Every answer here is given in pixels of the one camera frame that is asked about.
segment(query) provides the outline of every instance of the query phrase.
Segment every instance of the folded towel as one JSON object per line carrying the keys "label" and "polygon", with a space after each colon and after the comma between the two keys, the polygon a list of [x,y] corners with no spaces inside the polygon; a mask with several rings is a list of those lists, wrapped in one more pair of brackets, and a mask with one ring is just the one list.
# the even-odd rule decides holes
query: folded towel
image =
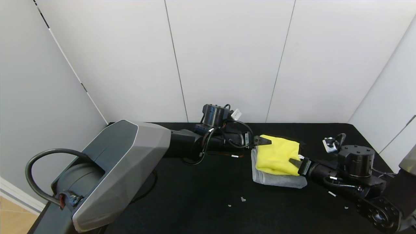
{"label": "folded towel", "polygon": [[256,169],[273,175],[295,175],[298,168],[289,158],[299,160],[299,143],[284,138],[261,135],[272,144],[258,146]]}
{"label": "folded towel", "polygon": [[253,172],[253,181],[259,184],[291,187],[301,189],[305,187],[308,182],[303,176],[294,175],[272,175],[269,173],[261,172],[256,169],[257,161],[257,148],[251,150],[251,169]]}

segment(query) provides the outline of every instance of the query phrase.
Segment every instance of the white baseboard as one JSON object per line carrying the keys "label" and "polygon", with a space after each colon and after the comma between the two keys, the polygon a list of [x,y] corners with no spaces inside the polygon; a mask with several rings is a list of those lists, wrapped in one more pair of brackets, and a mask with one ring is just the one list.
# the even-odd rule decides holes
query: white baseboard
{"label": "white baseboard", "polygon": [[0,195],[14,204],[39,215],[45,204],[0,177]]}

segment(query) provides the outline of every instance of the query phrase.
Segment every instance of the black cable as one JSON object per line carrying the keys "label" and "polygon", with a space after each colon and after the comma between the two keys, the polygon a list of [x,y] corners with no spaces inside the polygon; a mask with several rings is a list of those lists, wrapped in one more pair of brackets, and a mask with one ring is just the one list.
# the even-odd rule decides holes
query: black cable
{"label": "black cable", "polygon": [[338,152],[340,152],[341,151],[341,147],[342,147],[342,145],[344,144],[344,141],[345,141],[345,138],[347,137],[347,135],[345,134],[345,133],[341,133],[341,134],[338,134],[336,137],[335,137],[335,142],[338,142],[338,145],[337,145],[337,148],[338,148]]}
{"label": "black cable", "polygon": [[377,169],[374,169],[374,168],[372,168],[371,170],[381,174],[381,175],[379,175],[379,178],[382,177],[382,176],[389,176],[391,178],[394,178],[397,175],[396,173],[393,173],[393,172],[381,172],[381,171],[379,171]]}
{"label": "black cable", "polygon": [[153,177],[154,177],[154,181],[153,181],[153,184],[152,184],[152,187],[150,187],[150,189],[149,190],[147,190],[145,193],[143,193],[141,196],[139,196],[139,197],[137,197],[137,198],[135,198],[135,199],[133,199],[130,203],[129,203],[129,205],[131,205],[131,204],[133,204],[133,203],[135,203],[136,201],[138,201],[138,200],[140,200],[140,199],[142,199],[142,198],[144,198],[145,196],[147,196],[153,189],[154,189],[154,187],[156,186],[156,183],[157,183],[157,172],[156,172],[156,170],[153,170],[152,171],[152,174],[153,174]]}
{"label": "black cable", "polygon": [[[241,122],[241,121],[238,121],[238,120],[233,120],[233,119],[228,120],[228,122],[234,122],[234,123],[239,123],[241,125],[244,125],[248,129],[248,131],[251,133],[251,142],[254,141],[254,133],[253,133],[253,130],[246,123]],[[246,148],[246,147],[250,146],[250,141],[247,142],[246,145],[237,145],[236,142],[233,142],[231,139],[228,139],[225,136],[225,133],[224,133],[224,131],[222,129],[220,129],[220,131],[221,131],[221,133],[222,133],[225,141],[228,142],[230,145],[232,145],[234,148],[242,149],[242,148]]]}
{"label": "black cable", "polygon": [[184,159],[184,158],[181,158],[181,161],[182,161],[184,164],[189,165],[189,166],[196,166],[196,165],[200,164],[200,163],[204,160],[204,158],[205,158],[205,154],[206,154],[206,151],[207,151],[207,149],[208,149],[208,144],[209,144],[209,141],[211,140],[211,137],[214,135],[214,132],[215,132],[216,130],[218,130],[218,128],[217,128],[217,127],[212,128],[212,131],[211,131],[211,132],[210,132],[210,134],[208,135],[207,142],[205,143],[204,148],[202,149],[202,157],[201,157],[201,159],[200,159],[199,161],[197,161],[197,162],[195,162],[195,163],[190,163],[190,162],[185,161],[185,159]]}
{"label": "black cable", "polygon": [[36,184],[35,180],[33,179],[33,175],[32,175],[32,167],[33,164],[35,164],[35,162],[39,159],[41,159],[42,157],[45,157],[46,155],[50,155],[50,154],[56,154],[56,153],[64,153],[64,154],[72,154],[75,156],[78,156],[84,160],[87,160],[89,162],[92,162],[92,160],[84,153],[81,153],[79,151],[73,150],[73,149],[49,149],[49,150],[45,150],[37,155],[35,155],[33,158],[31,158],[29,160],[29,162],[27,162],[26,164],[26,169],[25,169],[25,175],[26,175],[26,180],[29,183],[29,186],[33,189],[33,191],[39,195],[41,198],[57,205],[57,206],[61,206],[59,199],[56,199],[54,197],[52,197],[51,195],[45,193],[43,190],[41,190],[39,188],[39,186]]}
{"label": "black cable", "polygon": [[324,183],[328,186],[332,186],[332,187],[337,187],[337,188],[353,188],[353,189],[358,189],[358,186],[356,185],[350,185],[350,184],[341,184],[340,182],[338,184],[334,184],[329,182],[327,179],[327,177],[323,178],[324,179]]}
{"label": "black cable", "polygon": [[250,143],[247,143],[246,145],[237,145],[237,144],[235,144],[232,140],[230,140],[230,139],[228,139],[228,138],[226,137],[225,132],[224,132],[222,129],[220,129],[220,132],[221,132],[221,134],[223,135],[224,140],[225,140],[226,142],[228,142],[230,145],[232,145],[234,148],[237,148],[237,149],[242,149],[242,148],[246,148],[246,147],[248,147],[248,146],[250,145]]}
{"label": "black cable", "polygon": [[238,120],[233,120],[233,119],[228,120],[228,122],[239,123],[239,124],[244,125],[248,129],[248,131],[251,133],[251,138],[254,138],[253,130],[246,123],[238,121]]}
{"label": "black cable", "polygon": [[205,114],[202,116],[202,119],[201,119],[201,121],[199,122],[200,124],[202,124],[202,121],[204,120],[204,118],[205,118]]}

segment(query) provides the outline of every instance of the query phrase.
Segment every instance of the gray plastic housing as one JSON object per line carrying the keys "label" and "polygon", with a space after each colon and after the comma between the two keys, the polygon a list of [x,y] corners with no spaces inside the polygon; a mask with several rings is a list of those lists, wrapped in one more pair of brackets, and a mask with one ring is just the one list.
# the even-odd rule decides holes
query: gray plastic housing
{"label": "gray plastic housing", "polygon": [[127,207],[169,148],[171,131],[120,120],[102,130],[82,151],[105,173],[72,211],[77,232],[113,222]]}

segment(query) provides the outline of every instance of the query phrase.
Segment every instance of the red wire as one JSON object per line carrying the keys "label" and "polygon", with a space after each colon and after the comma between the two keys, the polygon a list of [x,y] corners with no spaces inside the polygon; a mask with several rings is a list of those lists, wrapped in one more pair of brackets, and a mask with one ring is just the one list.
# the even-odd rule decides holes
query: red wire
{"label": "red wire", "polygon": [[65,207],[65,196],[63,194],[59,195],[59,204],[61,205],[61,209]]}

